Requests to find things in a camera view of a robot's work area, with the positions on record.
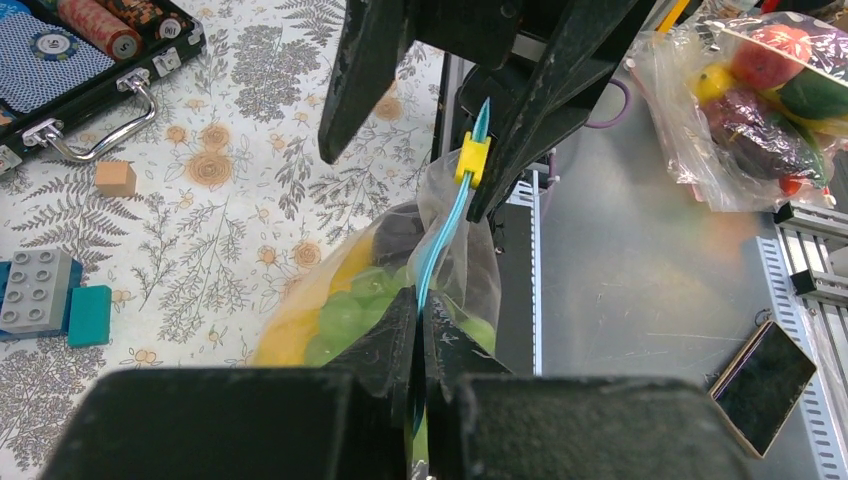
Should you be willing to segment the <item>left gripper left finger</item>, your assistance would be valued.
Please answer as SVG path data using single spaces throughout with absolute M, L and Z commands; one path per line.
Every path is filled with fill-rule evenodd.
M 405 479 L 412 288 L 324 367 L 121 370 L 98 380 L 45 479 Z

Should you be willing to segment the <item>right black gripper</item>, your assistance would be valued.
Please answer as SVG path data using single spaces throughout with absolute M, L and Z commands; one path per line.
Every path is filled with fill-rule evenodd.
M 638 1 L 349 1 L 318 130 L 320 157 L 338 161 L 414 39 L 493 70 L 513 56 L 539 60 L 469 206 L 467 219 L 479 222 L 527 166 L 587 122 L 639 30 Z

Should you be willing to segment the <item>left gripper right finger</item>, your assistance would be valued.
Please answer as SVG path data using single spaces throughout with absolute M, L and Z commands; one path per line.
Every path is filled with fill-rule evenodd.
M 659 377 L 512 373 L 456 322 L 423 311 L 429 468 L 438 479 L 747 479 L 697 386 Z

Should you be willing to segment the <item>clear zip top bag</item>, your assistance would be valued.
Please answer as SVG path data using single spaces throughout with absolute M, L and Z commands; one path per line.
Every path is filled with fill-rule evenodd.
M 498 375 L 501 282 L 490 228 L 466 219 L 490 150 L 483 103 L 413 201 L 355 233 L 299 282 L 264 328 L 249 479 L 483 479 L 470 374 Z

